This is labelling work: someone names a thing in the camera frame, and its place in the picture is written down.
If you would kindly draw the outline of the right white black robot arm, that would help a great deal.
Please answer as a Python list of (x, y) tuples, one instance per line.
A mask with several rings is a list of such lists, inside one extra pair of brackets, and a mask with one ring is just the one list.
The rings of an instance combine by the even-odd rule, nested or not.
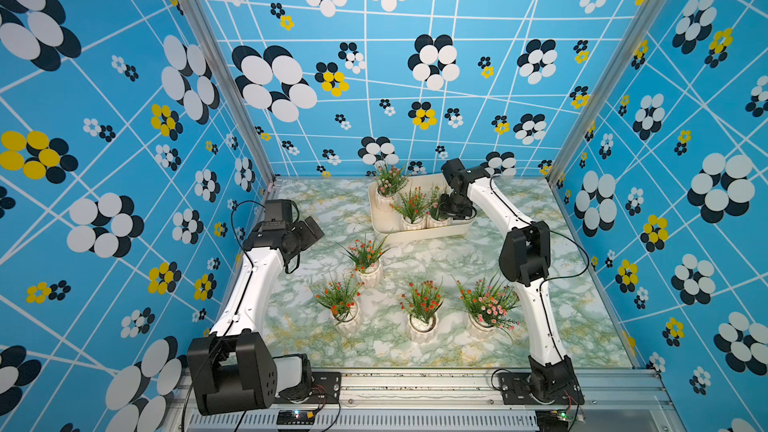
[(522, 306), (530, 344), (532, 395), (541, 403), (569, 397), (573, 403), (582, 405), (581, 387), (560, 340), (549, 297), (549, 226), (532, 220), (515, 207), (494, 185), (486, 168), (467, 168), (459, 159), (450, 159), (441, 171), (450, 193), (440, 199), (440, 209), (461, 220), (481, 211), (503, 237), (498, 263)]

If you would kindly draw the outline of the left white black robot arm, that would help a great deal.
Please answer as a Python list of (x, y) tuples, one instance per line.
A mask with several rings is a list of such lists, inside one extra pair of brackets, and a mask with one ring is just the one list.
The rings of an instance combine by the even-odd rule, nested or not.
[(193, 340), (187, 359), (197, 409), (203, 416), (267, 409), (277, 398), (310, 396), (308, 356), (274, 356), (263, 338), (276, 280), (292, 259), (324, 236), (314, 218), (261, 222), (246, 244), (229, 301), (209, 335)]

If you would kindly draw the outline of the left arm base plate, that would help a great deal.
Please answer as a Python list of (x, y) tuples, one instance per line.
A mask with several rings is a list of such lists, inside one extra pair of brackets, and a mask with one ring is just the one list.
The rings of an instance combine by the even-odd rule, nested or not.
[(342, 374), (338, 371), (313, 372), (308, 385), (300, 384), (297, 391), (280, 392), (276, 404), (338, 404)]

